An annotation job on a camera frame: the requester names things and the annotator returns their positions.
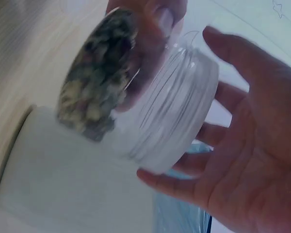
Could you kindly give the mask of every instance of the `wooden surface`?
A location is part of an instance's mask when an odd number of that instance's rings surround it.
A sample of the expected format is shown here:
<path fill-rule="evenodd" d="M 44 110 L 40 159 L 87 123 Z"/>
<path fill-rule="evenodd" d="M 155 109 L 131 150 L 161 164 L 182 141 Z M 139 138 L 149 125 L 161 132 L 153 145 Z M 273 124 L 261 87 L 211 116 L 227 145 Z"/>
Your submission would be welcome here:
<path fill-rule="evenodd" d="M 32 104 L 55 107 L 75 55 L 107 0 L 0 0 L 0 174 Z"/>

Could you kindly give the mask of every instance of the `fingernail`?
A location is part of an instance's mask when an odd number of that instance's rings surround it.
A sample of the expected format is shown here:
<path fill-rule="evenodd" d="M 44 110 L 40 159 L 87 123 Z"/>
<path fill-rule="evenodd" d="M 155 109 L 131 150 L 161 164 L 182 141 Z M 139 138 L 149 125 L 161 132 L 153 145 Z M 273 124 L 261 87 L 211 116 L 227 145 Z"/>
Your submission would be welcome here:
<path fill-rule="evenodd" d="M 174 16 L 168 8 L 159 7 L 154 12 L 154 18 L 165 37 L 169 37 L 174 25 Z"/>
<path fill-rule="evenodd" d="M 206 43 L 210 49 L 215 50 L 215 52 L 219 52 L 221 48 L 226 46 L 226 41 L 222 35 L 223 34 L 219 30 L 211 26 L 207 26 L 203 31 L 203 37 Z"/>
<path fill-rule="evenodd" d="M 210 34 L 216 34 L 216 35 L 220 35 L 222 34 L 218 29 L 212 27 L 212 26 L 207 26 L 205 29 L 204 29 L 204 32 L 206 33 L 210 33 Z"/>

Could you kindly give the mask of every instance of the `wooden table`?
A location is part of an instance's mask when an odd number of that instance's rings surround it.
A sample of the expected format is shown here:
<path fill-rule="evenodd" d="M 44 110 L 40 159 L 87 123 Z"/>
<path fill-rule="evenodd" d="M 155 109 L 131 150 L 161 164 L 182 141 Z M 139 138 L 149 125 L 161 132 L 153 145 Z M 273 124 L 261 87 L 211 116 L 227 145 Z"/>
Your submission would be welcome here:
<path fill-rule="evenodd" d="M 0 178 L 32 105 L 55 107 L 107 0 L 0 0 Z"/>

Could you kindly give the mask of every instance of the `palm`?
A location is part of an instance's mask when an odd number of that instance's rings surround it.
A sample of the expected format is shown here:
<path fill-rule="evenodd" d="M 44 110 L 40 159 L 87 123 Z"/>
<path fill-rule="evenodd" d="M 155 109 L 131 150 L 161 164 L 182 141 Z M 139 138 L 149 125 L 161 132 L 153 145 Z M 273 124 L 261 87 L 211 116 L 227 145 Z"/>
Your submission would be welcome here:
<path fill-rule="evenodd" d="M 291 166 L 265 153 L 258 131 L 244 100 L 207 163 L 198 191 L 207 202 L 198 204 L 238 233 L 291 232 Z"/>
<path fill-rule="evenodd" d="M 206 43 L 249 82 L 245 93 L 219 83 L 229 128 L 205 123 L 197 139 L 214 151 L 185 154 L 178 180 L 139 170 L 149 186 L 205 209 L 237 233 L 291 233 L 291 68 L 248 41 L 211 30 Z"/>

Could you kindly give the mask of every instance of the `finger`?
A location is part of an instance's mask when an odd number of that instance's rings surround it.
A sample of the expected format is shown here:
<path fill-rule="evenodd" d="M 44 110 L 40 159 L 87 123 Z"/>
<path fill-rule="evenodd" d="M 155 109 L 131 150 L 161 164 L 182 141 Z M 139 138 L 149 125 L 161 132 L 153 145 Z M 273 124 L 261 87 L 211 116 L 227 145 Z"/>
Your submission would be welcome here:
<path fill-rule="evenodd" d="M 210 49 L 219 58 L 232 64 L 250 85 L 263 83 L 266 86 L 271 76 L 265 74 L 282 64 L 240 36 L 223 34 L 209 26 L 203 31 L 203 36 Z"/>
<path fill-rule="evenodd" d="M 155 74 L 161 68 L 164 60 L 164 52 L 157 51 L 156 54 L 143 56 L 140 62 L 140 69 L 136 77 L 126 89 L 127 96 L 124 103 L 118 107 L 118 111 L 125 112 L 133 107 L 155 78 Z"/>
<path fill-rule="evenodd" d="M 173 166 L 173 169 L 190 176 L 200 176 L 204 172 L 211 154 L 212 152 L 197 154 L 186 153 Z"/>
<path fill-rule="evenodd" d="M 159 192 L 181 200 L 196 202 L 194 197 L 198 180 L 180 180 L 166 175 L 153 175 L 145 170 L 138 170 L 137 176 L 146 185 Z"/>
<path fill-rule="evenodd" d="M 222 104 L 230 113 L 234 113 L 238 104 L 247 96 L 245 91 L 242 91 L 234 86 L 224 82 L 219 82 L 215 99 Z"/>
<path fill-rule="evenodd" d="M 227 130 L 228 128 L 224 126 L 212 125 L 204 122 L 202 128 L 196 136 L 196 139 L 212 147 L 216 147 L 224 138 Z"/>
<path fill-rule="evenodd" d="M 173 26 L 186 14 L 187 0 L 150 0 L 145 7 L 145 12 L 154 14 L 160 9 L 168 9 L 173 16 Z"/>

